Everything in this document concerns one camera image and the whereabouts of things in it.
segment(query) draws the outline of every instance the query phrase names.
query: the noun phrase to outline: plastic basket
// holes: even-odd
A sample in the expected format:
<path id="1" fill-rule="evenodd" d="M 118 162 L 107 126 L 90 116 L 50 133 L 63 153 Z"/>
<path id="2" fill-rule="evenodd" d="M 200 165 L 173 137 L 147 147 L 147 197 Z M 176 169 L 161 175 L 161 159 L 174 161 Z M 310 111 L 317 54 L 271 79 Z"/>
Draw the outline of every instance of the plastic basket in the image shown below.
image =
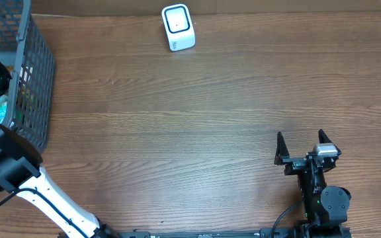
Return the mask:
<path id="1" fill-rule="evenodd" d="M 0 62 L 13 67 L 2 125 L 43 152 L 48 141 L 55 61 L 30 15 L 30 0 L 0 0 Z"/>

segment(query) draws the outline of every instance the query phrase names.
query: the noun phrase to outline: wooden surface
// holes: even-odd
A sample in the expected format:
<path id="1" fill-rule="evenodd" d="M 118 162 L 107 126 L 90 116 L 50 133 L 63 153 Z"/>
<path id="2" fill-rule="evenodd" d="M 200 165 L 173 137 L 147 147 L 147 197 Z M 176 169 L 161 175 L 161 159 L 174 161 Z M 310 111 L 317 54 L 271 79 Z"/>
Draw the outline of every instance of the wooden surface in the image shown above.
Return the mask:
<path id="1" fill-rule="evenodd" d="M 353 195 L 345 226 L 381 237 L 381 13 L 192 21 L 177 53 L 160 17 L 38 21 L 58 67 L 50 176 L 119 231 L 259 229 L 300 199 L 276 133 L 299 156 L 323 128 L 343 152 L 326 181 Z M 59 230 L 20 198 L 0 208 L 0 237 Z"/>
<path id="2" fill-rule="evenodd" d="M 177 3 L 192 15 L 381 11 L 381 0 L 33 0 L 32 13 L 64 16 L 157 15 Z"/>

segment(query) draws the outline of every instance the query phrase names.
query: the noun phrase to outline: silver metal part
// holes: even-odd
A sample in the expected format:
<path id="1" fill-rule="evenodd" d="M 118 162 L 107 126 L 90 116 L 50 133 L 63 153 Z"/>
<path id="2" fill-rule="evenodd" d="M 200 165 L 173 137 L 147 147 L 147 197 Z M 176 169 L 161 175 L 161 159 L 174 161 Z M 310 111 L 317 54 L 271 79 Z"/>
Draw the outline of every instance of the silver metal part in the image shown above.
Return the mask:
<path id="1" fill-rule="evenodd" d="M 337 156 L 337 148 L 333 143 L 318 143 L 312 151 L 319 156 Z"/>

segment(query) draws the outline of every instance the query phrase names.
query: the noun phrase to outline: white rectangular object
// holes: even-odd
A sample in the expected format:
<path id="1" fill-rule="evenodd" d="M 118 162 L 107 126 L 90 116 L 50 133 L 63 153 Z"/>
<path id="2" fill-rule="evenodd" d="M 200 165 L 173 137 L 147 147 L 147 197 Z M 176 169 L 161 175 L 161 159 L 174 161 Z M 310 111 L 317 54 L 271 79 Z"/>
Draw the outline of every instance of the white rectangular object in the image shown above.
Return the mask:
<path id="1" fill-rule="evenodd" d="M 195 31 L 186 5 L 165 7 L 161 15 L 171 51 L 184 50 L 195 45 Z"/>

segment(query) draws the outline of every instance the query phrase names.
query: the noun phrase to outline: gray basket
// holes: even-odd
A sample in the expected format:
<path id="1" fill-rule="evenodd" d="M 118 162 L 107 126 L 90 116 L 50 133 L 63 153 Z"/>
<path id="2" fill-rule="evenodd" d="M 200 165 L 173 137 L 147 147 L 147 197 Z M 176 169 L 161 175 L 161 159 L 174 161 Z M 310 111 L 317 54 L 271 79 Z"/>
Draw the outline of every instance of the gray basket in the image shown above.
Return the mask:
<path id="1" fill-rule="evenodd" d="M 48 141 L 55 61 L 30 15 L 30 0 L 0 0 L 0 61 L 14 67 L 2 125 L 43 152 Z"/>

